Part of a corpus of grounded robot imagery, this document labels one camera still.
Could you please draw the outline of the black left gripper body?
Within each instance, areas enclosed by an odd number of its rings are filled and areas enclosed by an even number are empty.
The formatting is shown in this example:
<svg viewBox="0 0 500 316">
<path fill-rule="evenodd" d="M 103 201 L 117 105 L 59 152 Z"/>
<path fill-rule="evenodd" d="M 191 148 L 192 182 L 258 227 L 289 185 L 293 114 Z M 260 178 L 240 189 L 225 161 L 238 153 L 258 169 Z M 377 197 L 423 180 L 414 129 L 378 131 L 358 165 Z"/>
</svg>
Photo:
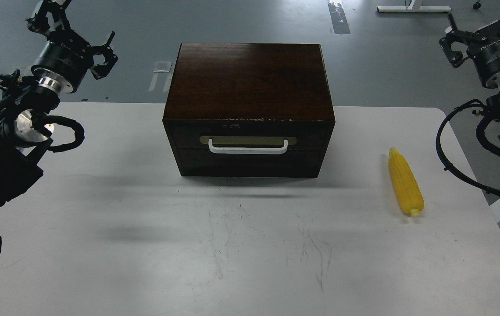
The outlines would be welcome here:
<svg viewBox="0 0 500 316">
<path fill-rule="evenodd" d="M 90 43 L 74 31 L 53 31 L 31 67 L 32 74 L 41 78 L 55 73 L 65 80 L 62 92 L 74 93 L 93 66 L 89 48 Z"/>
</svg>

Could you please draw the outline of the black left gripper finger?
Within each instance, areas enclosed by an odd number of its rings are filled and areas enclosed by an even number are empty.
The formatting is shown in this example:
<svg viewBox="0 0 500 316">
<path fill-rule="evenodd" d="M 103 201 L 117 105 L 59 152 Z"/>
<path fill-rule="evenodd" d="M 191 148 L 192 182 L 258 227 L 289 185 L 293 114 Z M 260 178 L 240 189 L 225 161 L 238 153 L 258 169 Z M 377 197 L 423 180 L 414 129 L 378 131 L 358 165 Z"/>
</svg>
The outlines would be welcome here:
<svg viewBox="0 0 500 316">
<path fill-rule="evenodd" d="M 71 0 L 40 0 L 27 19 L 27 29 L 31 32 L 50 36 L 55 31 L 70 31 L 66 8 Z"/>
<path fill-rule="evenodd" d="M 89 53 L 94 56 L 103 56 L 104 61 L 100 64 L 93 64 L 90 67 L 90 72 L 96 80 L 105 78 L 111 72 L 112 68 L 116 65 L 118 57 L 114 54 L 111 42 L 115 36 L 116 32 L 111 31 L 106 42 L 98 46 L 90 46 Z"/>
</svg>

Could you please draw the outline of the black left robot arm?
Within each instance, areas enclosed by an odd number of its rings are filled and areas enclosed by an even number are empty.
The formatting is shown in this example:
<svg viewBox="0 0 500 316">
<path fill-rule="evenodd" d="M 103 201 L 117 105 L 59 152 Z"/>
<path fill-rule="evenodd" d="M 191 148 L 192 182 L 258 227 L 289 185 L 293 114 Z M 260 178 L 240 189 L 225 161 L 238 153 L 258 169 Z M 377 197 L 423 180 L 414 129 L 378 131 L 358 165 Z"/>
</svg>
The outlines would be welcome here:
<svg viewBox="0 0 500 316">
<path fill-rule="evenodd" d="M 118 61 L 107 41 L 92 46 L 66 16 L 69 0 L 41 0 L 27 19 L 30 31 L 46 38 L 30 75 L 0 75 L 0 207 L 27 192 L 43 176 L 38 162 L 48 151 L 73 150 L 84 141 L 83 126 L 51 115 L 60 95 L 75 93 L 87 72 L 106 77 Z M 3 240 L 0 236 L 0 253 Z"/>
</svg>

